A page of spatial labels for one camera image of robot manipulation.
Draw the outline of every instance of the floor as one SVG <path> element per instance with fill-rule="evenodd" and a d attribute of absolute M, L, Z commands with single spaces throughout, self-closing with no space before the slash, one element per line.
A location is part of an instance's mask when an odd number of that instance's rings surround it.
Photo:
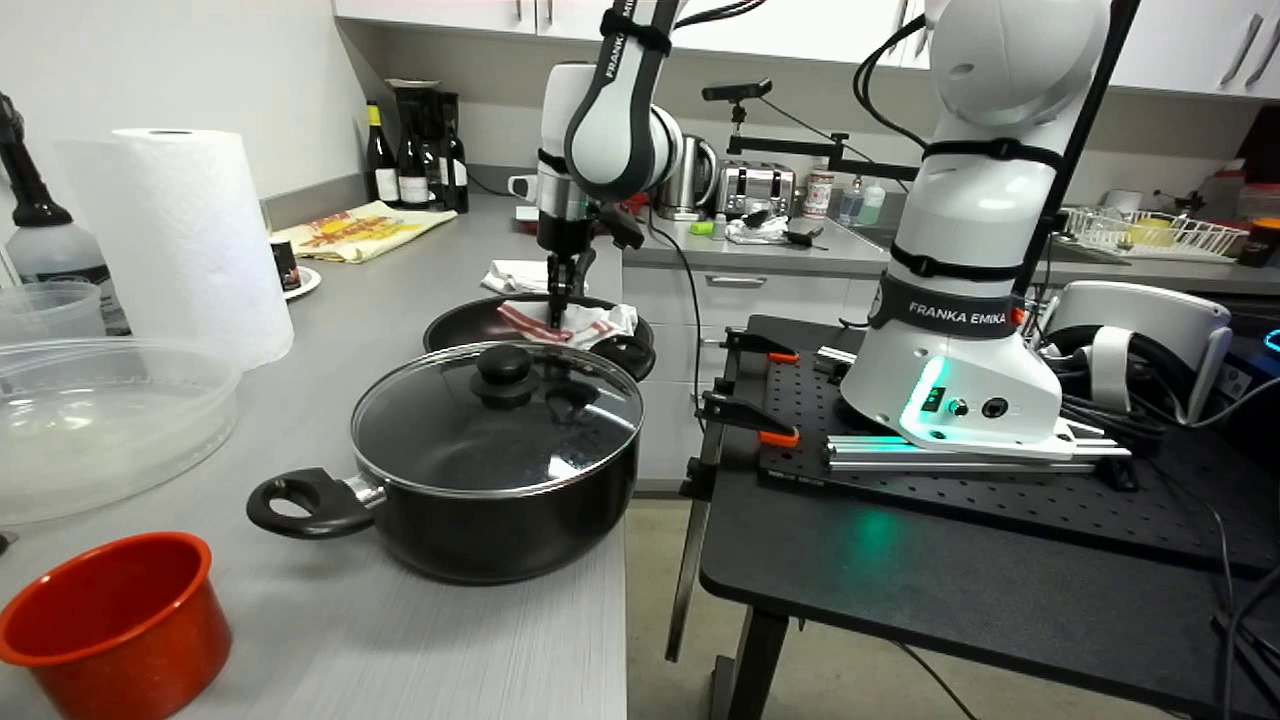
<path fill-rule="evenodd" d="M 684 501 L 626 510 L 626 689 L 633 720 L 698 720 L 717 655 L 737 651 L 739 609 L 690 597 L 680 663 L 662 659 Z M 941 651 L 921 651 L 978 720 L 1168 720 L 1160 708 L 1047 684 Z M 895 643 L 802 625 L 787 633 L 766 720 L 964 720 L 941 684 Z"/>

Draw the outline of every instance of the white label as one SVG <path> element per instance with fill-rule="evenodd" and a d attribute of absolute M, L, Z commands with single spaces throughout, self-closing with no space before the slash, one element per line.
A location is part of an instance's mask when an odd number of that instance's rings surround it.
<path fill-rule="evenodd" d="M 400 199 L 404 206 L 426 206 L 432 199 L 426 181 L 424 178 L 400 178 Z"/>
<path fill-rule="evenodd" d="M 374 169 L 372 181 L 374 181 L 374 199 L 400 199 L 395 169 Z"/>

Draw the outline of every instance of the coffee maker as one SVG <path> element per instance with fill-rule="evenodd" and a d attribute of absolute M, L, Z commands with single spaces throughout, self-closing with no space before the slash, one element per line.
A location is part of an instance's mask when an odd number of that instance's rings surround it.
<path fill-rule="evenodd" d="M 432 208 L 467 208 L 467 162 L 460 146 L 454 92 L 435 82 L 389 82 L 395 97 L 400 154 L 418 148 Z"/>

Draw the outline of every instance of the pot lid handle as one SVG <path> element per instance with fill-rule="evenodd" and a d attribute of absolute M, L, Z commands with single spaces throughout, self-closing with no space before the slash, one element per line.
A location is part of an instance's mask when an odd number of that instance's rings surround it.
<path fill-rule="evenodd" d="M 489 409 L 524 409 L 530 401 L 530 357 L 516 343 L 480 352 L 471 391 Z"/>

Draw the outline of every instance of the pot handle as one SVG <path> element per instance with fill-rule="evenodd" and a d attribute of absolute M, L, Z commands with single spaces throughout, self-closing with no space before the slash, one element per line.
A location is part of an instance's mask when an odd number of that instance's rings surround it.
<path fill-rule="evenodd" d="M 308 516 L 282 516 L 270 501 L 286 501 Z M 252 487 L 243 514 L 257 529 L 294 542 L 352 535 L 372 525 L 372 510 L 362 510 L 355 492 L 323 467 L 294 467 L 263 479 Z"/>

